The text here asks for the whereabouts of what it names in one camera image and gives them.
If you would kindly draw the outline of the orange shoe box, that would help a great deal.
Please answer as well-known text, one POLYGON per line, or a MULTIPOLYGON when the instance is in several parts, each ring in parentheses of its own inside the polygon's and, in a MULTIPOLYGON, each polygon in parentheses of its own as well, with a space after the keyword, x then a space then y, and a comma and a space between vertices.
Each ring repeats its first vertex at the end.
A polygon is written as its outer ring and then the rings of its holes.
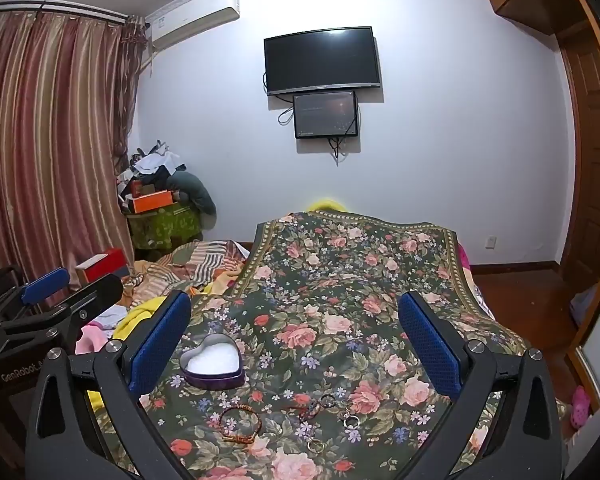
POLYGON ((133 197, 130 201, 130 209, 134 214, 143 214, 147 211, 153 211, 173 204, 173 195, 171 191, 164 190, 150 193, 138 197, 133 197))

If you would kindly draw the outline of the striped red curtain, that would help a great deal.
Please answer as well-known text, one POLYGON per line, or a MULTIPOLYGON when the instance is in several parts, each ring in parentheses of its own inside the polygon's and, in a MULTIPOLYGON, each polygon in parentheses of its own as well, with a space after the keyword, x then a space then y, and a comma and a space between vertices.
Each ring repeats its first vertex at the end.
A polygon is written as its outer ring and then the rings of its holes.
POLYGON ((0 13, 0 266, 36 278, 132 256, 117 180, 146 44, 137 16, 0 13))

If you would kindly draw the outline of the floral green bedspread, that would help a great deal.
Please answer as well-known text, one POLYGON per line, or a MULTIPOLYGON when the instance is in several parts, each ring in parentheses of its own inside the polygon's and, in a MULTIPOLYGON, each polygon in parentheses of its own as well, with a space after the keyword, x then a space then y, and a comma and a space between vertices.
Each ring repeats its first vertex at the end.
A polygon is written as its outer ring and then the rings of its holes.
POLYGON ((246 379, 209 392, 170 359, 142 405, 194 479, 395 479, 442 421, 398 320, 418 292, 466 339, 521 354, 465 275, 456 235, 342 212, 262 223, 223 295, 198 297, 178 350, 236 341, 246 379))

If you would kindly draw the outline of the pink toy on floor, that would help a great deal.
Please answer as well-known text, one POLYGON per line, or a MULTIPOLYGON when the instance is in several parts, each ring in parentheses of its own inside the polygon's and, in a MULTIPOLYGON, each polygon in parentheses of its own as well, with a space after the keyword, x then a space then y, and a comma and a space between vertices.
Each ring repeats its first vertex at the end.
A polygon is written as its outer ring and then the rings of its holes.
POLYGON ((585 388, 577 386, 571 398, 570 424, 575 430, 581 429, 590 416, 591 398, 585 388))

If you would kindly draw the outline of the black wall television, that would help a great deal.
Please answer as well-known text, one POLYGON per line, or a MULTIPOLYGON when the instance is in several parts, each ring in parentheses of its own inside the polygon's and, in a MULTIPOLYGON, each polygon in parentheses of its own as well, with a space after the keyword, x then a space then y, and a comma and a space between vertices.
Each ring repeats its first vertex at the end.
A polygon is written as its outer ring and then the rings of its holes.
POLYGON ((270 96, 381 86, 370 26, 295 32, 266 38, 263 47, 265 88, 270 96))

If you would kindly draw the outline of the brown wooden door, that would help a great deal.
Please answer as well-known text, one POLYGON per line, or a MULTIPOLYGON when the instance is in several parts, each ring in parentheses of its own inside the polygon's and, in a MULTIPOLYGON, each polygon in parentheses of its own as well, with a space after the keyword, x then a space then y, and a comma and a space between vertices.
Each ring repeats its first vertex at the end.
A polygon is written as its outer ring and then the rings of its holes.
POLYGON ((574 117, 576 169, 560 273, 573 292, 600 281, 600 43, 585 22, 558 35, 574 117))

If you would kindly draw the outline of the small black wall monitor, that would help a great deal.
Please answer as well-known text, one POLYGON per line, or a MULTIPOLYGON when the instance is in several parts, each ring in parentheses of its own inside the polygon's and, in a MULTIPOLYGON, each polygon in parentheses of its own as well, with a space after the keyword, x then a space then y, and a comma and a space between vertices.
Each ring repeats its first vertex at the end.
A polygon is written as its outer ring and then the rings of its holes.
POLYGON ((358 99, 352 90, 297 94, 292 104, 298 140, 358 135, 358 99))

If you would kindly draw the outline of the white air conditioner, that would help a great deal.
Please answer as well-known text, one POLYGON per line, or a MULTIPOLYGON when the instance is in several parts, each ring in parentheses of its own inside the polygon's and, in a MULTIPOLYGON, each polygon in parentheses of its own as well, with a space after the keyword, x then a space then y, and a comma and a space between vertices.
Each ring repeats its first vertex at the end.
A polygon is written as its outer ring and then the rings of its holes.
POLYGON ((162 52, 239 17, 239 0, 174 2, 148 16, 152 50, 162 52))

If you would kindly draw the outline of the green patterned box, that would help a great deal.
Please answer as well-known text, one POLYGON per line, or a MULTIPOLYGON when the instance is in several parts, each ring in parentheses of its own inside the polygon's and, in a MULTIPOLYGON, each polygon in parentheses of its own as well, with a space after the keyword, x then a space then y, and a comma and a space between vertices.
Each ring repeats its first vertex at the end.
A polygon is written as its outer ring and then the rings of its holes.
POLYGON ((128 214, 135 249, 172 249, 201 234, 198 211, 173 204, 143 214, 128 214))

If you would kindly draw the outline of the striped patchwork quilt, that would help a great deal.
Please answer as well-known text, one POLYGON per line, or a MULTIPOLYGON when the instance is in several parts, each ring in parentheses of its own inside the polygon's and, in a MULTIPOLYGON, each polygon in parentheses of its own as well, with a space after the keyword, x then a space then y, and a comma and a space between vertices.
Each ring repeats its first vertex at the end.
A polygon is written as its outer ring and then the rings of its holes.
POLYGON ((156 262, 136 260, 122 280, 121 304, 137 307, 172 289, 189 296, 223 295, 242 273, 250 251, 234 240, 195 240, 176 248, 156 262))

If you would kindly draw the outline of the purple heart-shaped tin box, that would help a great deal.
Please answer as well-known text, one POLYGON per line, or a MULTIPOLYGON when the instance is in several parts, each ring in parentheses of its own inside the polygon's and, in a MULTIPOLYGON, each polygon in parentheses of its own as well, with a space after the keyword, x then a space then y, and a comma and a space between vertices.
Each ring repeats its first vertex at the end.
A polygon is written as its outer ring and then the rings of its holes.
POLYGON ((180 367, 186 382, 201 390, 230 390, 245 383, 242 354, 236 341, 225 334, 205 336, 181 355, 180 367))

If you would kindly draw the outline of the yellow fleece blanket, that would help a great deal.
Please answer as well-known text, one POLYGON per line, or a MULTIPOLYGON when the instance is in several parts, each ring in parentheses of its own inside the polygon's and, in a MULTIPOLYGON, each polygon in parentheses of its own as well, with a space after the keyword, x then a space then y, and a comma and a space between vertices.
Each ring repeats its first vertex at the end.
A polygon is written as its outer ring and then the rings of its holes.
POLYGON ((140 322, 149 320, 157 312, 164 300, 166 300, 166 296, 158 296, 129 310, 125 317, 117 324, 110 338, 119 340, 128 338, 140 322))

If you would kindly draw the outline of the red and white box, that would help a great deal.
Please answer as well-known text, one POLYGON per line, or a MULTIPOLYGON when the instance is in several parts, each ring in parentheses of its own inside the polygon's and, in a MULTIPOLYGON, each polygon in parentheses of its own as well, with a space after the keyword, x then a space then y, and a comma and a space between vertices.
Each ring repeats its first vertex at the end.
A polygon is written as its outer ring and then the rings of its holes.
POLYGON ((129 274, 125 255, 120 248, 106 249, 76 266, 76 275, 82 286, 91 284, 110 273, 117 276, 129 274))

